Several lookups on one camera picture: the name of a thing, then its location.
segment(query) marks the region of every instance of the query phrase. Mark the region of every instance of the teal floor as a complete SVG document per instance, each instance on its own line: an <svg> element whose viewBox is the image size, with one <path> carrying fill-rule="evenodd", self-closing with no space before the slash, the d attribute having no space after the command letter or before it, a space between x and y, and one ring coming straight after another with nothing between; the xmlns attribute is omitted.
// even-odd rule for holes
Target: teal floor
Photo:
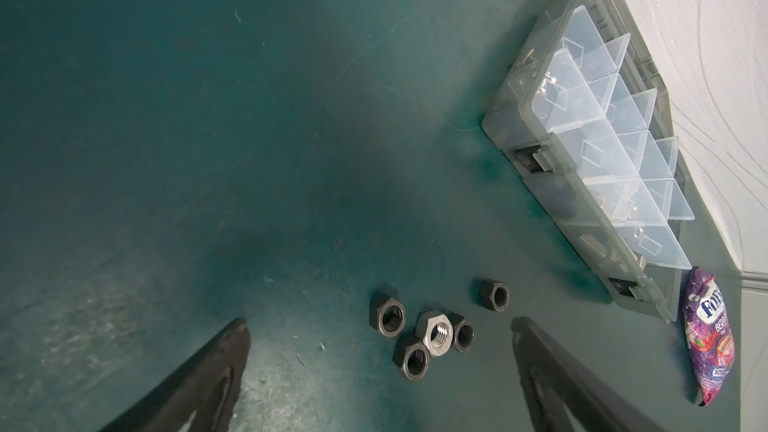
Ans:
<svg viewBox="0 0 768 432"><path fill-rule="evenodd" d="M478 128L543 3L0 0L0 430L96 430L240 315L233 432L530 430L517 315L668 430L737 430L738 376L696 407L680 324L612 304ZM474 350L407 383L384 283Z"/></svg>

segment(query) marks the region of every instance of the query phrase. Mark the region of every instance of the white wall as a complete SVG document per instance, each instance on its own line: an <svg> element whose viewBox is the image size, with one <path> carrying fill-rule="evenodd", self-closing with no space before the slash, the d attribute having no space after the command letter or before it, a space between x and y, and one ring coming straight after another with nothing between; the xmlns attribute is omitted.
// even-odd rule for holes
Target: white wall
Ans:
<svg viewBox="0 0 768 432"><path fill-rule="evenodd" d="M741 432L768 430L768 293L741 293Z"/></svg>

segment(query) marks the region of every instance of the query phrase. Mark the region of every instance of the plastic organizer box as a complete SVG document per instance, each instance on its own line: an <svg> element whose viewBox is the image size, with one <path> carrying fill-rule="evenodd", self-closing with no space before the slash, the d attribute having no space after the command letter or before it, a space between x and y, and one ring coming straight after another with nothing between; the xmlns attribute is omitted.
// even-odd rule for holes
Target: plastic organizer box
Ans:
<svg viewBox="0 0 768 432"><path fill-rule="evenodd" d="M604 42L579 1L539 15L482 128L614 299L674 320L644 268L690 268L668 223L694 218L677 138L654 140L656 89L630 94L619 73L629 34Z"/></svg>

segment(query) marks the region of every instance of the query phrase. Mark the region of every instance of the candy wrapper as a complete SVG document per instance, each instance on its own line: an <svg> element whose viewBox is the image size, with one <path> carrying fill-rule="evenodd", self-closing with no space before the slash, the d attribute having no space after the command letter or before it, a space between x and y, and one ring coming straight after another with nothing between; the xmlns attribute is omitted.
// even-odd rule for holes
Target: candy wrapper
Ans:
<svg viewBox="0 0 768 432"><path fill-rule="evenodd" d="M736 357L734 335L715 276L696 267L685 288L688 355L707 405L723 386Z"/></svg>

